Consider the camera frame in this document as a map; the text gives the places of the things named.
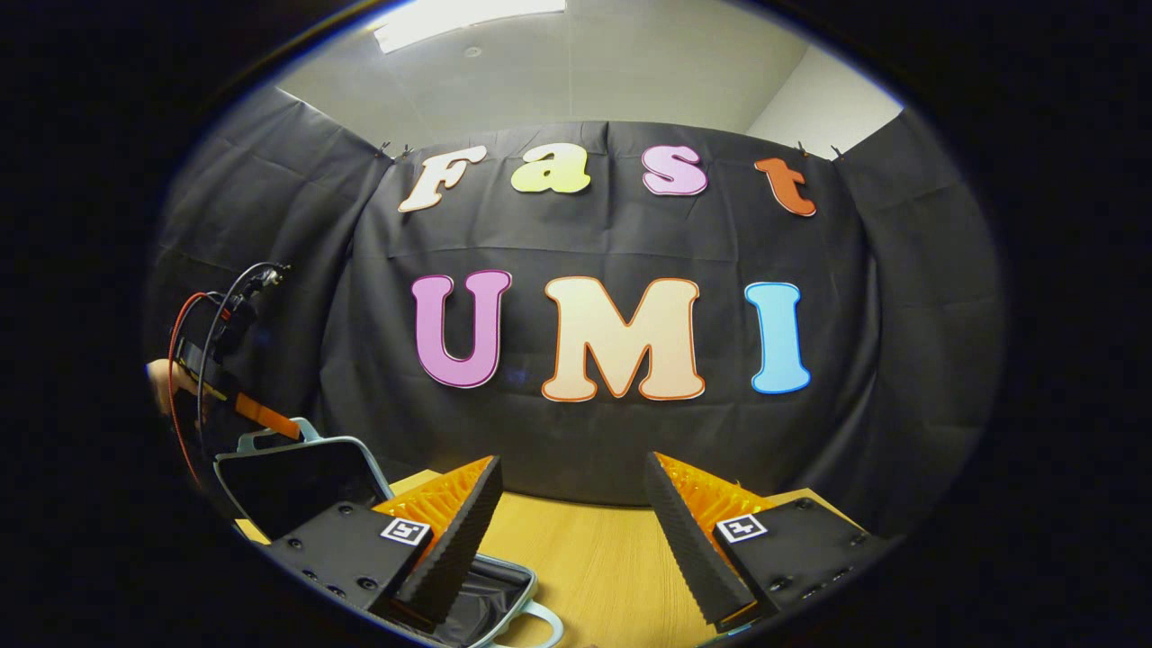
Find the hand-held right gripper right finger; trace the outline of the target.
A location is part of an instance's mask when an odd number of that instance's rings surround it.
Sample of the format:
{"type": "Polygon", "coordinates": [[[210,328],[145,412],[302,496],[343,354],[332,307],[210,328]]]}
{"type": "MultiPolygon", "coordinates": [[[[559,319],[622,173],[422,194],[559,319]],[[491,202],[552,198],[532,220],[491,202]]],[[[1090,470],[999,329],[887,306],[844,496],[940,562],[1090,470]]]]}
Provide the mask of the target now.
{"type": "Polygon", "coordinates": [[[688,590],[720,635],[823,600],[892,545],[812,492],[774,502],[664,453],[646,455],[644,487],[688,590]]]}

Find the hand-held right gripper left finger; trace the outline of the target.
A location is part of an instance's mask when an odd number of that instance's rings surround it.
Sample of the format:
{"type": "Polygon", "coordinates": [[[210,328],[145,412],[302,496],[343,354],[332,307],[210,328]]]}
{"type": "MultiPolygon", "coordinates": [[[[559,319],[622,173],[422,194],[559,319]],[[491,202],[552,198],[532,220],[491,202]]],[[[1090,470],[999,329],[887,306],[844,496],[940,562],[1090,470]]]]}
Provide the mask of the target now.
{"type": "Polygon", "coordinates": [[[264,549],[346,606],[431,631],[447,619],[502,493],[501,460],[485,455],[376,506],[334,503],[264,549]]]}

